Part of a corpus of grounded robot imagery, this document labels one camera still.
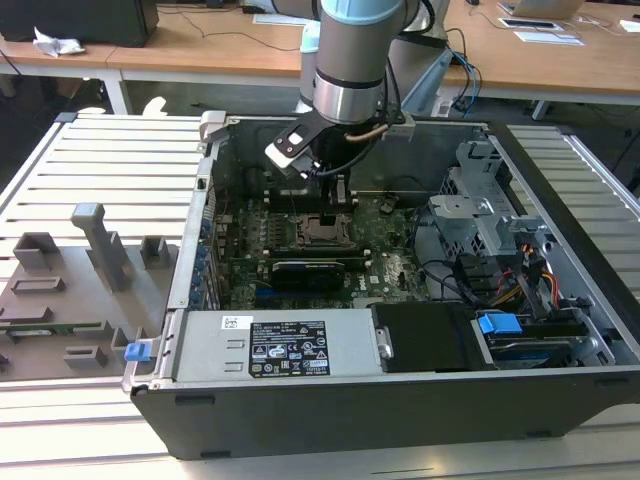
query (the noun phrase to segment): slotted metal platform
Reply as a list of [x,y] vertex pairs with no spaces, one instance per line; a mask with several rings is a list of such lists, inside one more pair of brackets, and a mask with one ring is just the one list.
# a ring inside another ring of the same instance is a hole
[[[13,272],[12,250],[24,231],[51,231],[59,245],[84,244],[68,220],[78,202],[104,203],[107,228],[120,231],[124,243],[156,234],[179,244],[201,157],[198,123],[189,117],[80,115],[55,124],[0,195],[0,279]],[[638,275],[637,268],[629,269],[640,250],[639,230],[628,214],[637,211],[625,205],[619,184],[604,176],[577,139],[546,127],[513,131],[614,267],[621,275]],[[633,278],[627,284],[638,294],[640,283]],[[0,384],[0,478],[638,478],[639,405],[603,412],[560,439],[179,462],[168,456],[119,381]],[[301,428],[313,428],[312,416],[307,420]]]
[[[555,127],[511,131],[629,290],[640,300],[640,205],[575,136]],[[536,209],[517,181],[523,206]]]
[[83,115],[55,123],[0,197],[0,289],[24,232],[58,246],[88,245],[69,219],[79,202],[105,205],[105,226],[126,245],[144,235],[180,244],[198,162],[193,117]]

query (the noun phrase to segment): sticker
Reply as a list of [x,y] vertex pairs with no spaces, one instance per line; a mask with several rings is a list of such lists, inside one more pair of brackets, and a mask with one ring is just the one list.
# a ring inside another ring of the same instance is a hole
[[330,374],[324,322],[250,323],[247,328],[251,329],[249,372],[252,377]]
[[249,330],[253,323],[253,317],[251,316],[227,316],[222,317],[222,330]]

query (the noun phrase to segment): black cable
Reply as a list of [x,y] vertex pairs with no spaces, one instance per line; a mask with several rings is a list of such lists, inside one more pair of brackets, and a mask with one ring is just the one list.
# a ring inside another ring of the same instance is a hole
[[633,138],[629,141],[629,143],[627,144],[627,146],[625,147],[625,149],[622,151],[622,153],[620,154],[620,156],[618,157],[618,160],[616,160],[616,164],[613,166],[613,168],[611,169],[611,173],[615,173],[615,171],[618,169],[618,167],[620,166],[620,164],[622,163],[622,160],[624,160],[624,157],[627,155],[627,153],[629,153],[629,150],[631,150],[631,147],[633,147],[633,144],[636,143],[636,140],[638,140],[638,138],[640,138],[640,130],[638,130],[636,132],[636,134],[633,136]]
[[5,61],[11,65],[11,68],[13,68],[13,70],[15,70],[15,72],[18,74],[19,77],[22,77],[22,72],[20,72],[20,70],[18,70],[16,68],[16,66],[13,64],[13,62],[9,59],[9,57],[7,57],[7,55],[2,51],[2,49],[0,48],[0,54],[2,54],[2,56],[4,57]]
[[431,5],[431,2],[429,0],[422,0],[422,4],[426,7],[427,12],[429,13],[429,23],[422,30],[411,32],[414,34],[416,33],[423,34],[423,33],[430,32],[431,29],[433,28],[433,25],[436,23],[436,11],[433,9],[433,5]]
[[458,294],[460,298],[467,298],[457,286],[454,286],[454,285],[451,285],[450,283],[445,282],[443,278],[439,278],[433,273],[431,273],[429,270],[427,270],[427,265],[430,265],[433,263],[442,263],[443,265],[446,265],[444,260],[429,260],[428,262],[425,262],[421,265],[422,271],[425,273],[425,275],[427,275],[427,277],[431,278],[432,280],[438,282],[442,288],[446,287],[452,292]]
[[389,114],[389,81],[387,80],[387,72],[385,71],[382,79],[382,113],[380,118],[384,121]]
[[203,31],[199,26],[197,26],[195,23],[193,23],[193,22],[191,21],[191,19],[190,19],[189,17],[187,17],[187,16],[184,14],[184,12],[178,12],[178,13],[179,13],[180,15],[182,15],[182,17],[183,17],[187,22],[189,22],[193,28],[195,28],[196,30],[198,30],[198,31],[200,32],[200,36],[201,36],[202,38],[206,38],[206,37],[213,37],[213,36],[215,36],[215,35],[241,35],[241,36],[243,36],[243,37],[250,38],[251,40],[253,40],[253,41],[255,41],[255,42],[261,43],[261,44],[262,44],[262,45],[264,45],[265,47],[273,48],[274,50],[279,50],[279,51],[281,51],[281,52],[295,52],[295,51],[300,50],[300,47],[296,47],[296,48],[280,48],[280,47],[276,47],[275,45],[269,45],[268,43],[263,42],[262,40],[259,40],[259,39],[257,39],[256,37],[252,37],[251,35],[247,35],[247,34],[246,34],[246,33],[244,33],[244,32],[213,32],[213,33],[204,33],[204,31]]
[[[394,96],[396,97],[396,107],[393,110],[393,115],[389,117],[389,121],[388,121],[388,125],[389,127],[391,127],[391,125],[393,125],[396,122],[396,119],[398,118],[398,113],[400,113],[402,102],[400,100],[400,88],[398,87],[398,81],[393,71],[393,65],[391,65],[391,60],[389,58],[387,58],[387,72],[389,74],[389,80],[391,80],[391,86],[393,88]],[[355,167],[358,163],[360,163],[362,160],[365,159],[365,157],[369,154],[369,152],[371,152],[371,150],[373,150],[373,147],[375,147],[376,143],[378,142],[378,139],[379,138],[375,138],[374,140],[370,141],[369,144],[366,147],[364,147],[358,155],[356,155],[352,160],[345,163],[344,165],[333,168],[331,170],[327,170],[325,172],[314,172],[312,176],[315,178],[333,177],[334,175],[339,175],[342,172],[345,172],[346,170],[349,170],[350,168]]]
[[[446,30],[446,33],[449,33],[449,32],[458,32],[460,34],[460,37],[462,38],[462,58],[468,64],[469,59],[467,58],[467,39],[464,36],[464,32],[459,28],[450,28],[449,30]],[[467,93],[467,90],[469,89],[469,85],[471,84],[471,75],[469,74],[469,70],[467,70],[467,68],[464,65],[462,65],[462,67],[464,68],[464,73],[467,77],[467,81],[465,82],[464,88],[462,89],[460,94],[455,98],[455,100],[451,104],[451,106],[458,111],[460,111],[460,108],[461,108],[459,103],[464,98],[465,94]]]
[[400,113],[400,108],[402,108],[402,100],[400,99],[400,88],[398,87],[398,80],[396,79],[396,74],[393,71],[393,65],[391,64],[390,58],[387,58],[387,72],[389,74],[389,79],[391,80],[393,94],[396,97],[396,108],[393,111],[393,116],[389,119],[388,122],[389,127],[391,127],[391,125],[393,125],[398,120],[398,114]]
[[444,297],[444,289],[446,288],[446,285],[444,282],[446,282],[449,278],[455,278],[453,273],[450,273],[449,275],[447,275],[446,277],[444,277],[442,279],[442,284],[440,285],[440,300],[446,300],[446,298]]
[[476,15],[481,15],[484,17],[484,19],[489,22],[494,28],[497,28],[498,30],[512,30],[509,27],[501,27],[500,25],[496,25],[495,23],[493,23],[493,21],[487,17],[484,13],[482,12],[476,12],[474,9],[477,8],[477,6],[472,5],[471,8],[469,8],[469,11],[467,12],[469,14],[470,17],[475,17]]
[[327,170],[326,172],[315,172],[313,174],[314,177],[316,178],[327,178],[327,177],[333,177],[334,175],[338,175],[346,170],[349,170],[352,167],[355,167],[358,163],[360,163],[362,160],[364,160],[364,157],[366,157],[369,152],[371,150],[373,150],[373,147],[375,147],[376,143],[378,143],[378,139],[374,139],[372,141],[370,141],[366,147],[364,147],[362,149],[362,151],[356,155],[352,160],[350,160],[349,162],[345,163],[344,165],[334,168],[332,170]]
[[480,97],[480,92],[482,91],[482,84],[484,83],[484,78],[482,78],[482,72],[480,71],[480,69],[478,67],[476,67],[475,65],[469,64],[469,66],[473,69],[475,69],[476,72],[478,72],[478,92],[476,93],[476,98]]

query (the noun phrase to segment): wooden desk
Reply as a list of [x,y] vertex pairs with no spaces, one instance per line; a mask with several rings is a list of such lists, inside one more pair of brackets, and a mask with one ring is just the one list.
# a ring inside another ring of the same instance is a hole
[[[471,8],[464,0],[451,2],[447,28],[461,28],[470,61],[482,71],[481,96],[531,100],[640,104],[640,35],[616,36],[577,20],[571,22],[584,46],[522,42],[512,29],[496,25],[502,11],[498,0],[481,0]],[[239,10],[195,13],[162,9],[160,23],[145,48],[87,47],[88,53],[59,59],[47,57],[29,43],[5,43],[3,50],[29,75],[75,76],[102,79],[115,113],[128,113],[126,80],[295,87],[299,83],[298,26],[255,25],[252,15]],[[637,7],[585,4],[581,12],[610,21],[630,19]],[[212,35],[203,33],[240,34]],[[280,51],[260,44],[292,51]],[[456,32],[451,44],[461,50]],[[0,73],[12,73],[0,58]],[[465,75],[460,67],[447,73],[442,100],[458,95]]]
[[[107,65],[125,70],[300,77],[302,27],[255,25],[253,15],[241,10],[183,12],[160,13],[158,28],[145,48],[116,48]],[[290,51],[269,48],[241,34],[220,35],[225,32],[241,32]],[[203,33],[215,35],[202,38]]]
[[[482,72],[481,96],[611,104],[640,104],[640,34],[626,34],[620,19],[631,19],[637,7],[585,3],[578,15],[604,20],[618,33],[579,22],[563,24],[567,34],[581,38],[584,46],[525,43],[513,29],[499,29],[505,13],[498,0],[481,0],[479,7],[451,2],[446,27],[464,31],[467,54]],[[462,51],[457,32],[449,40]],[[445,78],[449,92],[465,83],[462,67],[451,68]]]
[[[114,45],[83,46],[86,49],[85,53],[54,58],[42,53],[30,42],[6,42],[0,36],[0,48],[21,74],[37,77],[98,78],[105,83],[114,112],[130,111],[129,99],[122,94],[123,84],[120,72],[107,67],[107,59],[116,47]],[[2,56],[0,56],[0,74],[15,74],[15,70]]]

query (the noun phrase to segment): motherboard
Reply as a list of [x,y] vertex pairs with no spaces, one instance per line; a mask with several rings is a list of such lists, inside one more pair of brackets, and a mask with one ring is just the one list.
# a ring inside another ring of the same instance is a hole
[[361,196],[352,212],[325,218],[297,206],[293,195],[278,209],[227,196],[214,238],[223,308],[366,308],[428,300],[413,254],[416,208],[395,208],[396,201]]

